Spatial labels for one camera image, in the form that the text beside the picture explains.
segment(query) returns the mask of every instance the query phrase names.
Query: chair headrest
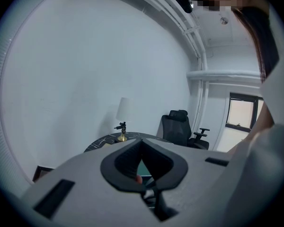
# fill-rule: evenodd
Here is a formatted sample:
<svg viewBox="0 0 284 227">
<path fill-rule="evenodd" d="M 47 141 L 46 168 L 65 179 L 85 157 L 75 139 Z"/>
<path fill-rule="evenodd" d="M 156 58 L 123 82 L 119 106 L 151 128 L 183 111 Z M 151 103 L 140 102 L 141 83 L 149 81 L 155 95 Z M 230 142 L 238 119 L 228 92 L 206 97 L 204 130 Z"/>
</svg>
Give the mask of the chair headrest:
<svg viewBox="0 0 284 227">
<path fill-rule="evenodd" d="M 180 121 L 180 122 L 185 122 L 186 121 L 186 115 L 184 112 L 181 111 L 176 111 L 176 110 L 171 110 L 169 112 L 169 119 Z"/>
</svg>

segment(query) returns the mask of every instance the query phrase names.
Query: window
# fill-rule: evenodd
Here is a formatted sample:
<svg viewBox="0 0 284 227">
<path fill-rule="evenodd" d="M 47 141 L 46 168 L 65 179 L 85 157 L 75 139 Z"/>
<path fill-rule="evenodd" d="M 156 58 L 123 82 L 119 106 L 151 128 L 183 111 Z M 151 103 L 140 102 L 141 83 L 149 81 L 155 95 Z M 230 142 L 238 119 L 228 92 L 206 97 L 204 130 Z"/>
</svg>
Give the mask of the window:
<svg viewBox="0 0 284 227">
<path fill-rule="evenodd" d="M 260 114 L 262 105 L 261 97 L 231 93 L 225 126 L 250 132 Z"/>
</svg>

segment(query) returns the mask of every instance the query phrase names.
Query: long dark hair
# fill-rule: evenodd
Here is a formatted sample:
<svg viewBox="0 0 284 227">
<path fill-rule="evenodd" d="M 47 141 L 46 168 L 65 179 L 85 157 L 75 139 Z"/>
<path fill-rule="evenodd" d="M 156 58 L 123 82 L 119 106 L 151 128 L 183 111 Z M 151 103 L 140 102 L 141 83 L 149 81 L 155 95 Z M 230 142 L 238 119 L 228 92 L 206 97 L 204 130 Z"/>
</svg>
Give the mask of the long dark hair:
<svg viewBox="0 0 284 227">
<path fill-rule="evenodd" d="M 197 1 L 209 10 L 219 10 L 218 4 L 214 1 Z M 264 11 L 255 7 L 244 7 L 232 11 L 253 39 L 257 51 L 261 81 L 264 82 L 279 61 L 279 53 L 270 29 L 269 17 Z"/>
</svg>

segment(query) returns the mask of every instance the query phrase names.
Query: gold lamp base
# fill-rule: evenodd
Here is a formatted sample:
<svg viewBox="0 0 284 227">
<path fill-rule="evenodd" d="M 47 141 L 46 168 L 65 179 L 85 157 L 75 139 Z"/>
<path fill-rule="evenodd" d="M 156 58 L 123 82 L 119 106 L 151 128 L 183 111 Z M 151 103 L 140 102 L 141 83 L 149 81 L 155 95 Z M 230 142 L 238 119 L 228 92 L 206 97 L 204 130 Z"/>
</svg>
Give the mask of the gold lamp base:
<svg viewBox="0 0 284 227">
<path fill-rule="evenodd" d="M 121 135 L 117 138 L 118 141 L 120 142 L 124 142 L 124 141 L 127 141 L 127 138 L 125 137 L 125 135 L 123 133 L 121 133 Z"/>
</svg>

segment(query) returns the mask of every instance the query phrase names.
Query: black slot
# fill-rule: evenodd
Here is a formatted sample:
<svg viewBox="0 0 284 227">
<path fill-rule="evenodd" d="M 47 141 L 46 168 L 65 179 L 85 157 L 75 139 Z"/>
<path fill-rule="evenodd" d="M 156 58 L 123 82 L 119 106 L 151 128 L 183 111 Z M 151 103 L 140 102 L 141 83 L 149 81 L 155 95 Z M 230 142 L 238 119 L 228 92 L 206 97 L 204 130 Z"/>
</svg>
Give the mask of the black slot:
<svg viewBox="0 0 284 227">
<path fill-rule="evenodd" d="M 63 202 L 69 191 L 74 186 L 74 182 L 61 180 L 49 193 L 34 207 L 34 210 L 46 218 L 51 218 Z"/>
<path fill-rule="evenodd" d="M 208 157 L 205 161 L 209 162 L 209 163 L 213 163 L 213 164 L 219 165 L 219 166 L 227 166 L 228 163 L 229 163 L 229 161 L 220 160 L 220 159 L 216 159 L 216 158 L 212 158 L 212 157 Z"/>
</svg>

